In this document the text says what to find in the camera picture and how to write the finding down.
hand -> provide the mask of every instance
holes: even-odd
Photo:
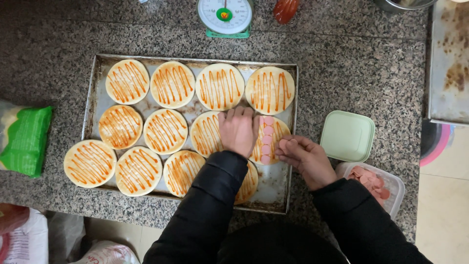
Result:
[[[275,149],[279,159],[297,168],[306,185],[313,191],[338,180],[324,149],[297,135],[284,136]]]
[[[228,113],[218,114],[221,144],[226,150],[236,152],[245,158],[251,156],[259,133],[259,117],[254,120],[254,110],[238,106]]]

metal baking tray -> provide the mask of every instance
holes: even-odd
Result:
[[[440,0],[433,6],[428,51],[426,118],[469,125],[469,3]]]
[[[163,58],[163,57],[147,57],[147,56],[127,56],[127,55],[112,55],[112,54],[97,54],[94,57],[93,66],[91,69],[90,88],[86,102],[86,112],[83,122],[82,140],[98,139],[100,140],[98,131],[98,122],[101,115],[109,107],[116,105],[106,92],[106,76],[110,68],[118,61],[125,59],[138,60],[145,65],[148,70],[149,76],[153,74],[155,69],[164,62],[178,61],[187,65],[194,76],[197,77],[199,72],[206,66],[213,63],[227,63],[235,66],[247,82],[249,76],[257,69],[264,66],[275,66],[287,70],[295,80],[295,99],[290,106],[282,113],[275,115],[290,128],[292,134],[296,131],[296,107],[298,98],[298,65],[286,63],[268,63],[268,62],[240,62],[240,61],[227,61],[227,60],[205,60],[205,59],[181,59],[181,58]],[[245,95],[239,103],[243,106],[248,106]],[[151,113],[161,109],[162,107],[156,103],[150,92],[147,96],[137,104],[131,105],[137,112],[140,113],[145,121]],[[199,102],[197,95],[191,102],[176,109],[182,113],[186,119],[189,129],[193,121],[200,114],[209,111]],[[141,136],[134,146],[145,146],[144,138]],[[190,137],[184,144],[182,149],[193,150]],[[128,149],[116,150],[117,157],[119,158]],[[164,162],[170,155],[160,155],[161,160]],[[244,203],[235,206],[236,209],[251,210],[274,214],[286,214],[288,212],[288,204],[290,199],[290,181],[292,176],[291,166],[278,162],[274,165],[263,166],[255,164],[259,173],[259,184],[256,193],[251,199]],[[120,192],[115,183],[115,177],[112,177],[107,183],[96,187],[95,189],[111,192]],[[166,187],[164,180],[155,186],[155,189],[147,194],[149,197],[157,197],[160,199],[168,200],[181,200],[181,198],[171,195]]]

person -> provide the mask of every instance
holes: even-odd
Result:
[[[300,172],[315,207],[343,254],[295,225],[270,223],[227,236],[236,193],[247,173],[259,126],[251,108],[219,113],[225,150],[210,155],[144,264],[161,263],[430,263],[406,241],[389,214],[356,180],[338,179],[324,149],[289,135],[275,154]]]

green container lid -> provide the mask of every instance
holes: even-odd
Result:
[[[364,162],[370,156],[374,135],[371,118],[337,110],[325,118],[320,145],[328,157]]]

granite countertop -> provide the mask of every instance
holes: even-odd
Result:
[[[295,18],[280,26],[275,1],[255,1],[248,39],[206,37],[195,0],[2,1],[0,98],[55,110],[42,177],[0,172],[0,202],[164,228],[178,202],[78,188],[63,172],[66,151],[80,141],[94,55],[295,62],[297,134],[318,141],[333,110],[373,119],[366,162],[403,180],[396,223],[414,242],[428,10],[392,16],[371,0],[301,1]],[[270,220],[329,236],[297,174],[286,216],[235,210],[231,230]]]

